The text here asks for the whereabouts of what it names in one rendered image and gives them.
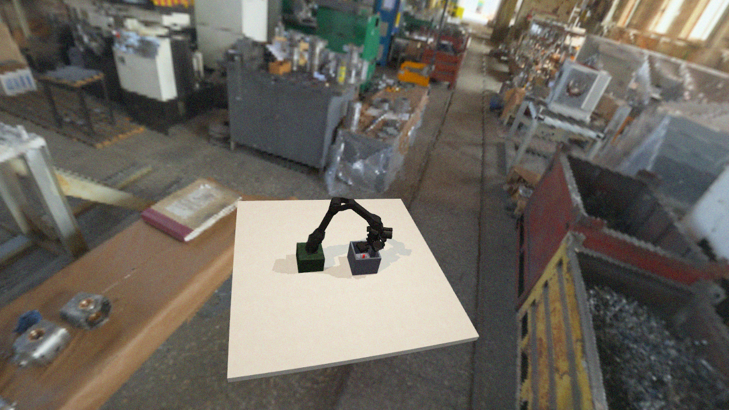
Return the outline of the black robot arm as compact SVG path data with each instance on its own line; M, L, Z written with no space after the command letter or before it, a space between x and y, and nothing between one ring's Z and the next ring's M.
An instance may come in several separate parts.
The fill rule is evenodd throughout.
M344 204L341 205L341 203ZM348 208L351 208L368 222L367 232L369 232L368 235L370 238L377 239L380 233L381 238L392 239L392 228L384 227L378 215L368 212L366 208L361 207L353 198L333 197L320 226L312 234L308 235L305 247L307 255L318 253L318 245L325 239L325 230L330 224L331 219L338 212L343 212L344 210L348 210ZM370 242L370 246L372 246L374 252L377 252L385 247L385 243L377 239L374 242Z

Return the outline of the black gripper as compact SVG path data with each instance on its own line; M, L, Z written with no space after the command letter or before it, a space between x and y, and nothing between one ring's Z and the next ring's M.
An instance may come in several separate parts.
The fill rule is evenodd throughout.
M369 234L369 233L368 233L368 234ZM381 240L381 242L386 242L386 239L385 239L385 238L381 238L381 236L380 236L380 233L379 233L379 236L378 236L378 238L377 238L377 239L372 239L372 238L370 238L368 234L367 234L367 236L368 236L368 237L366 238L366 240L367 240L367 241L366 241L366 243L365 243L365 242L362 242L362 241L360 241L359 243L357 243L357 244L356 244L356 247L357 247L357 249L358 249L358 250L359 250L359 251L360 251L361 253L363 253L363 252L365 252L365 251L366 251L366 252L368 252L368 250L370 249L370 248L369 248L369 246L370 246L370 242L374 242L374 241L376 241L377 239L379 239L379 241Z

